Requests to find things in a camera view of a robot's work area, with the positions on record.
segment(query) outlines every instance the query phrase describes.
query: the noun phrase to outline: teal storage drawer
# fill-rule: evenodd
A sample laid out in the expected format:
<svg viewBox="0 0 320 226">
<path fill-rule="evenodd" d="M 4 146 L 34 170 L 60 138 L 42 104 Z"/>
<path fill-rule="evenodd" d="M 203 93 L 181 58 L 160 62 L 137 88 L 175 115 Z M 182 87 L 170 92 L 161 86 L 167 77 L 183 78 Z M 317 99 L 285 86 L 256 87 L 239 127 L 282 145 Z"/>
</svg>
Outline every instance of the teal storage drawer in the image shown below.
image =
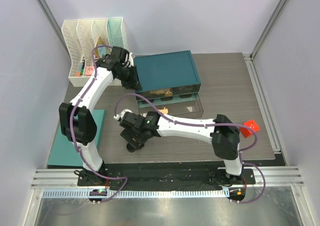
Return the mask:
<svg viewBox="0 0 320 226">
<path fill-rule="evenodd" d="M 199 92 L 201 81 L 191 51 L 179 51 L 134 59 L 147 99 Z"/>
<path fill-rule="evenodd" d="M 203 108 L 198 93 L 177 95 L 149 100 L 162 113 L 172 116 L 196 119 L 203 114 Z M 149 111 L 155 111 L 144 100 L 137 101 L 139 114 L 146 116 Z"/>
</svg>

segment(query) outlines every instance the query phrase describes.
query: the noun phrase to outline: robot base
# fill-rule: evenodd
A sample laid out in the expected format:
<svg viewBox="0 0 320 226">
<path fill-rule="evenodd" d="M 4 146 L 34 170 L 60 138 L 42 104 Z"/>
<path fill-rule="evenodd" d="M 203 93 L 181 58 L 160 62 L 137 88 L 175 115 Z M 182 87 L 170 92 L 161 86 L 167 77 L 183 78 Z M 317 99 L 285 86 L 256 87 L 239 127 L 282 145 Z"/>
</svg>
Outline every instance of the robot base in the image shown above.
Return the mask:
<svg viewBox="0 0 320 226">
<path fill-rule="evenodd" d="M 130 191 L 209 191 L 221 190 L 222 185 L 241 188 L 256 183 L 252 169 L 244 168 L 241 176 L 228 178 L 222 161 L 107 164 L 110 177 L 129 178 L 123 190 Z M 110 189 L 118 190 L 122 181 L 110 181 Z"/>
<path fill-rule="evenodd" d="M 102 163 L 98 173 L 107 176 L 104 163 Z M 74 174 L 78 176 L 78 186 L 105 186 L 107 182 L 106 179 L 97 176 L 95 173 L 90 170 L 86 170 L 85 168 L 82 168 L 81 170 L 75 170 Z"/>
</svg>

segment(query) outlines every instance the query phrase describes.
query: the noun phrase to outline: white file organizer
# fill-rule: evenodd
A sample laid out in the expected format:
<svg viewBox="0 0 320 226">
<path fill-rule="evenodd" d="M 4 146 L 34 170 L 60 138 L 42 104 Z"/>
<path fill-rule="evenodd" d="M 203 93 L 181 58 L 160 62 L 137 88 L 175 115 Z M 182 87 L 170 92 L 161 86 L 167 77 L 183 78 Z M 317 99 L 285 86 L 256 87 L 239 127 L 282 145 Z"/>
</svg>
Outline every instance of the white file organizer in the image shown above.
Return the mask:
<svg viewBox="0 0 320 226">
<path fill-rule="evenodd" d="M 85 60 L 85 67 L 92 66 L 92 49 L 99 36 L 107 45 L 120 46 L 130 51 L 123 18 L 65 20 L 62 35 L 71 58 L 69 80 L 73 86 L 84 86 L 89 76 L 76 76 L 78 65 Z M 121 85 L 117 79 L 111 85 Z"/>
</svg>

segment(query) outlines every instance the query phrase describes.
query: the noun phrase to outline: teal mat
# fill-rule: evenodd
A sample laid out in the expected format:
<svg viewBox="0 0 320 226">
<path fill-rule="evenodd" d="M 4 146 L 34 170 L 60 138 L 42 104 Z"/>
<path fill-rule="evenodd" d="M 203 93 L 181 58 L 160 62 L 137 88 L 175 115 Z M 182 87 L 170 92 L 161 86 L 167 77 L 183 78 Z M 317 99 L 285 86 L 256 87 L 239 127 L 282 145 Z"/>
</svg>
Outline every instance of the teal mat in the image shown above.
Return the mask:
<svg viewBox="0 0 320 226">
<path fill-rule="evenodd" d="M 97 126 L 95 144 L 99 148 L 102 128 L 104 126 L 105 110 L 94 110 L 93 118 Z M 80 155 L 76 152 L 74 144 L 61 133 L 59 126 L 48 160 L 48 165 L 53 166 L 79 166 L 83 165 Z"/>
</svg>

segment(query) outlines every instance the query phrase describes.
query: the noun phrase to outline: dark wooden table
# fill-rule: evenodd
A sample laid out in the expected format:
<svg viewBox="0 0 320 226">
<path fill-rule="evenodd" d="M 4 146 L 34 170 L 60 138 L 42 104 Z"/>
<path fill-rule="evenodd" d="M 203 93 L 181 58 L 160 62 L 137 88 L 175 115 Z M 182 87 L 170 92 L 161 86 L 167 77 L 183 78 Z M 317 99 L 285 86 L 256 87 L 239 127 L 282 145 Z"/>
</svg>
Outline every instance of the dark wooden table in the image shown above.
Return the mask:
<svg viewBox="0 0 320 226">
<path fill-rule="evenodd" d="M 246 63 L 241 53 L 194 54 L 200 79 L 200 100 L 203 106 L 203 119 L 215 118 L 224 114 L 234 123 L 244 123 L 254 119 L 260 126 L 258 144 L 244 152 L 246 160 L 274 159 L 267 130 L 259 109 L 257 98 L 250 80 Z M 65 102 L 73 99 L 81 90 L 69 84 Z M 182 161 L 218 161 L 211 145 L 199 140 L 181 137 L 152 138 L 145 147 L 134 153 L 126 150 L 126 142 L 120 136 L 123 130 L 113 119 L 117 100 L 131 91 L 121 86 L 109 86 L 97 102 L 96 109 L 105 109 L 99 154 L 105 163 L 141 163 L 141 162 L 182 162 Z M 130 109 L 138 113 L 135 97 L 122 101 L 119 112 Z M 253 141 L 253 137 L 240 138 L 240 147 L 244 148 Z"/>
</svg>

